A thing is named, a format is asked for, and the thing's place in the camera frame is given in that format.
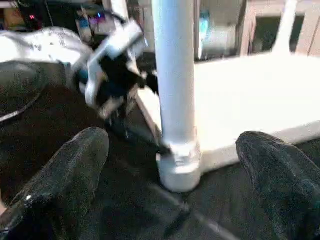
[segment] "wire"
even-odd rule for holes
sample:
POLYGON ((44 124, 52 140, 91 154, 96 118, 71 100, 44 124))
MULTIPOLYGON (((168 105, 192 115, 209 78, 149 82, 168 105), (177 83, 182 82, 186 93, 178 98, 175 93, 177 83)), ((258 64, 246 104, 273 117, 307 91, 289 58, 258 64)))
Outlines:
POLYGON ((0 124, 1 125, 5 124, 9 120, 12 120, 12 119, 22 115, 25 111, 27 111, 29 108, 31 108, 33 106, 33 104, 40 98, 40 96, 43 93, 43 91, 46 88, 46 86, 47 85, 45 84, 43 86, 43 88, 41 89, 41 91, 28 104, 26 104, 23 108, 0 117, 0 124))
POLYGON ((51 25, 52 25, 52 27, 54 27, 55 25, 54 25, 54 21, 52 20, 51 13, 50 13, 50 10, 49 10, 49 7, 48 7, 48 1, 46 0, 46 1, 44 2, 44 4, 45 4, 46 10, 47 10, 47 12, 48 12, 51 25))
POLYGON ((113 17, 114 19, 118 20, 122 25, 124 25, 125 23, 127 23, 127 20, 120 16, 119 14, 113 12, 112 10, 108 10, 108 9, 104 9, 102 6, 99 6, 97 4, 94 3, 84 3, 82 4, 82 6, 85 9, 93 9, 93 10, 97 10, 99 12, 104 12, 104 14, 113 17))

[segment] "dark floor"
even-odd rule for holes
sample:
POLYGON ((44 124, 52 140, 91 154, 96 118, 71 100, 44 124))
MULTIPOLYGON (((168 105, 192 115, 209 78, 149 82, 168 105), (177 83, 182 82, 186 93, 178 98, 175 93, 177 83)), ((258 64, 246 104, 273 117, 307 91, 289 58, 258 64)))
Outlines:
MULTIPOLYGON (((139 109, 129 116, 146 128, 139 109)), ((0 128, 0 187, 9 204, 72 136, 103 122, 82 96, 50 88, 23 119, 0 128)), ((159 184, 155 155, 109 133, 110 152, 81 239, 276 239, 239 165, 203 176, 191 193, 159 184)), ((299 146, 319 165, 320 140, 299 146)))

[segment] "white surface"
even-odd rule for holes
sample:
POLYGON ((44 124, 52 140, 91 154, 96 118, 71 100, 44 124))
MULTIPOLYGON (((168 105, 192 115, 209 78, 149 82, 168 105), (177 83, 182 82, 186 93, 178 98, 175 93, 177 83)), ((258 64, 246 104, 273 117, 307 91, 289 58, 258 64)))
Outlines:
MULTIPOLYGON (((237 162, 235 141, 245 131, 263 131, 290 143, 320 137, 319 66, 315 57, 276 53, 197 64, 195 118, 202 171, 237 162)), ((153 120, 149 122, 158 125, 157 96, 148 90, 139 96, 145 109, 152 109, 144 111, 153 120)))

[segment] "black cable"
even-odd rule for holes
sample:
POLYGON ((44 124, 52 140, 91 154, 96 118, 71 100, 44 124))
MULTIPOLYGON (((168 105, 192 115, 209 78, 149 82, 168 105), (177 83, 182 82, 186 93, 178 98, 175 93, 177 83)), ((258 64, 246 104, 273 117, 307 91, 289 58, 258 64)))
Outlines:
POLYGON ((99 6, 97 4, 94 3, 84 3, 81 4, 81 6, 85 9, 88 10, 96 10, 99 12, 103 12, 104 14, 113 17, 114 19, 118 20, 122 25, 124 25, 125 23, 127 23, 127 20, 120 16, 119 14, 113 12, 112 10, 108 10, 108 9, 104 9, 102 6, 99 6))

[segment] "white pvc pipe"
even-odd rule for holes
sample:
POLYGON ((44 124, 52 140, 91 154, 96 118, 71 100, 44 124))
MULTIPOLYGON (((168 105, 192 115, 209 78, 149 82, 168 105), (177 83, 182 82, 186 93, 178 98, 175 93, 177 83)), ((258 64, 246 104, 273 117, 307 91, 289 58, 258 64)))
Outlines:
POLYGON ((296 19, 297 4, 298 0, 285 1, 278 34, 273 47, 274 51, 290 51, 290 38, 296 19))
POLYGON ((157 156, 163 185, 187 192, 200 181, 195 128, 194 0, 153 0, 155 55, 162 141, 171 155, 157 156))
POLYGON ((166 144, 195 139, 194 0, 153 0, 162 137, 166 144))

